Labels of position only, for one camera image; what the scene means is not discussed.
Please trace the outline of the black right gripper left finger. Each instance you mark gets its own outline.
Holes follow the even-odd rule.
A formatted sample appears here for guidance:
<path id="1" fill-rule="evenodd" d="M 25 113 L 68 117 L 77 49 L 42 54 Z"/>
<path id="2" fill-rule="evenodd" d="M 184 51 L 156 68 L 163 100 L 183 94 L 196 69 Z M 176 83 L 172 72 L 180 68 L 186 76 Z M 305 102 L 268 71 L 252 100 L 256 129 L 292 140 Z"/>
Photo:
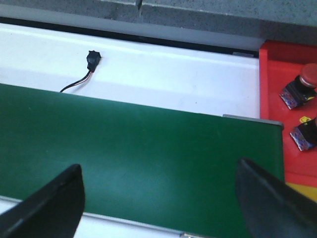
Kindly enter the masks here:
<path id="1" fill-rule="evenodd" d="M 85 208 L 82 169 L 74 164 L 0 216 L 2 238 L 72 238 Z"/>

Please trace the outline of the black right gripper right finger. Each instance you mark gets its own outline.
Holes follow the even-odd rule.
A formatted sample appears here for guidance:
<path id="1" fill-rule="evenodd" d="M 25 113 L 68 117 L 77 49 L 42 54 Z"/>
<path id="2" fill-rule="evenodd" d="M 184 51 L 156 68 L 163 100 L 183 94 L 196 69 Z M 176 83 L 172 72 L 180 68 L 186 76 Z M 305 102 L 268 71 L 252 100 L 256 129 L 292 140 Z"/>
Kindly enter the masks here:
<path id="1" fill-rule="evenodd" d="M 253 238 L 315 238 L 317 204 L 258 166 L 241 159 L 236 196 Z"/>

